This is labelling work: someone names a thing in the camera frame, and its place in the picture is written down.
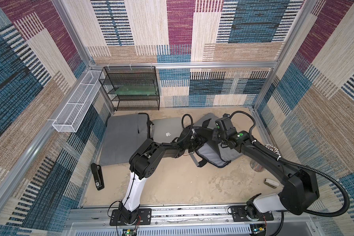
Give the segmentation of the silver Apple laptop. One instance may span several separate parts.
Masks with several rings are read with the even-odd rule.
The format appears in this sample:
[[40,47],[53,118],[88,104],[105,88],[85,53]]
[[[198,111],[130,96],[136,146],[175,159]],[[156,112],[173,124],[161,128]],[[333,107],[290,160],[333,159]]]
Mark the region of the silver Apple laptop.
[[178,138],[183,130],[181,118],[166,118],[152,121],[153,140],[157,143],[170,143]]

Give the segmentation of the grey laptop bag with handles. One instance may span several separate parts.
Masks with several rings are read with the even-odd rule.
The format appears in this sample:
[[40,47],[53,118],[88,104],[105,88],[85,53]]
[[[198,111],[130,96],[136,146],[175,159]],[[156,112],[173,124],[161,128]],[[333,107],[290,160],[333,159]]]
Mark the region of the grey laptop bag with handles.
[[194,127],[208,128],[208,141],[198,150],[189,153],[197,167],[203,167],[210,163],[217,168],[224,168],[232,161],[243,156],[242,153],[228,147],[222,148],[212,140],[212,131],[216,128],[215,121],[218,117],[213,113],[208,113],[194,123]]

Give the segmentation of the grey zippered laptop sleeve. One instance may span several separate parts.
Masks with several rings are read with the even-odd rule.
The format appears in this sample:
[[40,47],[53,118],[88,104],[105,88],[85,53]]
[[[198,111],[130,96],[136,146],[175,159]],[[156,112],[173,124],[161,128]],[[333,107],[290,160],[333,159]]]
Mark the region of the grey zippered laptop sleeve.
[[147,113],[112,116],[108,119],[99,165],[128,163],[148,138],[152,122]]

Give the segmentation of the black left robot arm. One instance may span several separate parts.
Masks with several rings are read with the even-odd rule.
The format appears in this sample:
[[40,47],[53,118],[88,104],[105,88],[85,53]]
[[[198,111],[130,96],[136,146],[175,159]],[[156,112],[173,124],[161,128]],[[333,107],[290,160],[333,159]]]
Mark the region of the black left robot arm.
[[129,160],[130,182],[123,200],[119,202],[117,210],[113,210],[110,216],[110,226],[115,226],[119,221],[123,224],[132,225],[140,222],[139,207],[140,199],[147,179],[155,172],[162,158],[179,158],[188,150],[193,152],[200,148],[203,142],[192,139],[193,118],[190,114],[182,117],[190,118],[191,124],[183,127],[178,138],[171,143],[157,143],[152,139],[146,139],[143,144],[134,152]]

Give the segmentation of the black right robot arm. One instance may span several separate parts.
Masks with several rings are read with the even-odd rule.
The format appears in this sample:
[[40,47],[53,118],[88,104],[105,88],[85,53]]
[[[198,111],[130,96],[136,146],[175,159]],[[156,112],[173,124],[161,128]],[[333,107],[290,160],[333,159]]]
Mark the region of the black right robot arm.
[[[337,217],[345,214],[350,207],[350,197],[346,189],[334,178],[309,166],[288,161],[280,154],[257,141],[252,130],[238,132],[232,124],[233,114],[225,114],[215,121],[213,139],[224,146],[242,153],[273,174],[283,185],[279,193],[258,194],[247,201],[249,218],[259,218],[261,213],[268,211],[288,211],[295,215],[308,213],[321,217]],[[319,199],[317,176],[321,176],[334,184],[341,192],[343,205],[334,212],[316,212],[309,207]]]

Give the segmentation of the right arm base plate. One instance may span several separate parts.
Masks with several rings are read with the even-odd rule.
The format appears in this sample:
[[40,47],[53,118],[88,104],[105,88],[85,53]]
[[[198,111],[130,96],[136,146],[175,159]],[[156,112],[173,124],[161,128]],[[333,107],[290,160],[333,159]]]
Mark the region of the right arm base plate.
[[252,206],[237,205],[230,206],[227,212],[232,216],[234,222],[251,222],[251,221],[273,221],[274,217],[271,212],[260,213]]

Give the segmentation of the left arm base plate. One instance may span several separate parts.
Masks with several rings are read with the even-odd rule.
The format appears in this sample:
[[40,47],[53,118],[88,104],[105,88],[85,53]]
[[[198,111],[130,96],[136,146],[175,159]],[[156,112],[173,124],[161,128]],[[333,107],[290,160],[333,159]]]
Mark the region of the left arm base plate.
[[130,212],[123,208],[122,210],[114,209],[110,218],[110,226],[131,226],[138,222],[141,226],[150,225],[152,217],[151,208],[137,208]]

